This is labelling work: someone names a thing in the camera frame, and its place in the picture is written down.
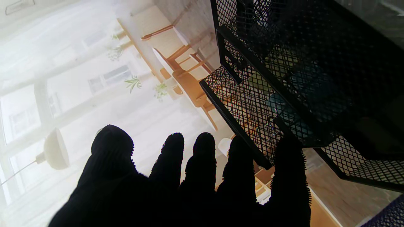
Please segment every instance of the black metal mesh shelf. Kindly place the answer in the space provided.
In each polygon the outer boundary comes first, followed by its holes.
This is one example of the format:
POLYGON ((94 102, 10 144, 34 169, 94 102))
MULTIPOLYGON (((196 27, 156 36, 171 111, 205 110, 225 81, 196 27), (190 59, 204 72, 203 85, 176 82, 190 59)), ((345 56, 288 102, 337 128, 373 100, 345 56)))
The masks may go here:
POLYGON ((369 155, 352 140, 359 121, 388 122, 404 103, 402 49, 332 0, 211 3, 222 67, 201 86, 258 159, 270 166, 293 134, 340 178, 404 191, 401 154, 369 155))
MULTIPOLYGON (((216 6, 217 25, 231 30, 334 138, 402 93, 401 50, 368 38, 323 1, 219 0, 216 6)), ((225 47, 240 73, 246 60, 232 44, 225 47)))
MULTIPOLYGON (((247 75, 241 74, 240 77, 247 79, 247 75)), ((267 105, 267 96, 247 80, 241 84, 236 83, 223 67, 205 78, 204 82, 205 87, 213 92, 208 96, 214 95, 219 99, 229 114, 235 118, 237 124, 241 126, 243 133, 252 139, 264 157, 273 164, 272 155, 275 144, 283 133, 274 124, 277 113, 267 105)), ((260 79, 257 83, 263 89, 268 89, 264 80, 260 79)))

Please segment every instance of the floor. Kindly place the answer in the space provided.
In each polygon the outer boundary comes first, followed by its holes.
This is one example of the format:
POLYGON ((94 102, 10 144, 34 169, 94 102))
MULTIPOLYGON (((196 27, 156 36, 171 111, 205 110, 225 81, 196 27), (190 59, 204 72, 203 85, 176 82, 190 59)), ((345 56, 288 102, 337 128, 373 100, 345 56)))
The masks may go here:
MULTIPOLYGON (((192 44, 195 50, 203 56, 217 51, 209 0, 178 0, 176 4, 169 0, 154 2, 191 43, 200 36, 211 34, 201 42, 192 44)), ((218 68, 218 54, 208 62, 213 69, 218 68)), ((400 195, 398 192, 341 180, 313 149, 304 152, 310 187, 343 227, 363 223, 400 195)))

